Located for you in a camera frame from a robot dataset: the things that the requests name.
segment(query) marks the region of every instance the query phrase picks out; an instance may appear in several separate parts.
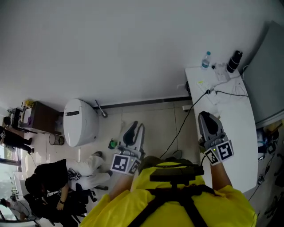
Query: power strip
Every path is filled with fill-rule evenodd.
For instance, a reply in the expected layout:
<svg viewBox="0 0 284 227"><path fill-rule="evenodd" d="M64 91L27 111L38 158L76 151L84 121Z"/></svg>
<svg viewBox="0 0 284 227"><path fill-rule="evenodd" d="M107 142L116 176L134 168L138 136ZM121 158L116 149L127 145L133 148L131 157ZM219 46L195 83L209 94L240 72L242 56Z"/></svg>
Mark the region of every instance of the power strip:
<svg viewBox="0 0 284 227"><path fill-rule="evenodd" d="M197 85L202 90L203 93L205 93L207 90L210 90L211 88L211 86L209 86L209 84L204 80L197 82ZM210 94L206 94L205 96L209 99L209 101L213 105L218 104L221 100L220 97L218 97L214 91L211 92Z"/></svg>

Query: yellow shirt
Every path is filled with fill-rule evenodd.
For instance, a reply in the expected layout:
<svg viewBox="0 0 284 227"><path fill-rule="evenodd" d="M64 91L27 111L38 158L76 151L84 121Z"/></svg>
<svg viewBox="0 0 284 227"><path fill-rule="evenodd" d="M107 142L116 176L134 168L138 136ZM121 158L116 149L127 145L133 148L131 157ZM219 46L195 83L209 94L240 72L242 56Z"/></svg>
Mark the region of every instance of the yellow shirt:
<svg viewBox="0 0 284 227"><path fill-rule="evenodd" d="M133 192L125 191L110 201L104 195L82 221L82 227L127 227L141 211L154 199L146 189L170 188L169 182L151 182L149 176L157 167L144 169L133 183ZM189 184L205 184L201 176ZM219 196L203 192L200 196L192 196L194 205L209 227L254 227L257 215L244 195L226 186L215 193ZM141 227L193 227L183 206L178 202L167 202L151 214Z"/></svg>

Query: water bottle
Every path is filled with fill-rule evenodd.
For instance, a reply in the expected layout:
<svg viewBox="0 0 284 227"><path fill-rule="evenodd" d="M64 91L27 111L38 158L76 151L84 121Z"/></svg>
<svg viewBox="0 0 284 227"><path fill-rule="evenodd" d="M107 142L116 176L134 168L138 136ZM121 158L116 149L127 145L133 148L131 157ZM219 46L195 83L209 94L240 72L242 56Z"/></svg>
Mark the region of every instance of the water bottle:
<svg viewBox="0 0 284 227"><path fill-rule="evenodd" d="M202 59L201 68L207 69L209 67L210 60L211 60L211 53L210 53L210 51L208 51L208 52L206 52L206 55Z"/></svg>

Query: toilet lid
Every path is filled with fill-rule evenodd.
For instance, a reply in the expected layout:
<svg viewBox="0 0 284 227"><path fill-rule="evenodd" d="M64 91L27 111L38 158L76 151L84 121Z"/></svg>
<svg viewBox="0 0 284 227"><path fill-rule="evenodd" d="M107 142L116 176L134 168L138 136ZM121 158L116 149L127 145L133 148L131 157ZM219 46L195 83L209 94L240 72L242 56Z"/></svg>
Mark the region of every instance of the toilet lid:
<svg viewBox="0 0 284 227"><path fill-rule="evenodd" d="M82 101L79 99L70 100L64 109L63 127L67 143L75 147L85 128L85 119L82 118Z"/></svg>

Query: white table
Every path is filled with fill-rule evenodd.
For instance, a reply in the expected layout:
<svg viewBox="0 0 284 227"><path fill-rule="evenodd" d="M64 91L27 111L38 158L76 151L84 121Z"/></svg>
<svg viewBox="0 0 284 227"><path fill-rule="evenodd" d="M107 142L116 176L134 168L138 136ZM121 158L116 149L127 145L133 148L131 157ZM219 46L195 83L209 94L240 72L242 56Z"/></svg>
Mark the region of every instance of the white table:
<svg viewBox="0 0 284 227"><path fill-rule="evenodd" d="M218 80L215 76L213 69L209 68L203 70L200 67L187 68L185 74L188 80L190 92L192 95L192 102L196 102L198 98L203 95L202 90L197 85L197 82L203 80L208 84L217 84ZM244 83L239 76L238 71L234 72L234 76L225 84L216 86L215 90L232 93L235 84L240 85L237 87L238 94L244 94ZM218 93L221 101L213 105L210 100L204 96L195 106L194 114L197 124L198 139L201 138L198 126L198 115L201 111L210 112L220 115L220 120L223 124L224 131L228 138L232 141L234 157L225 161L224 167L235 189L241 192L255 187L257 181L257 168L258 168L258 151L257 151L257 137L256 127L250 105L249 98L236 97L227 94ZM212 187L210 163L207 158L203 162L205 174L203 176L206 185Z"/></svg>

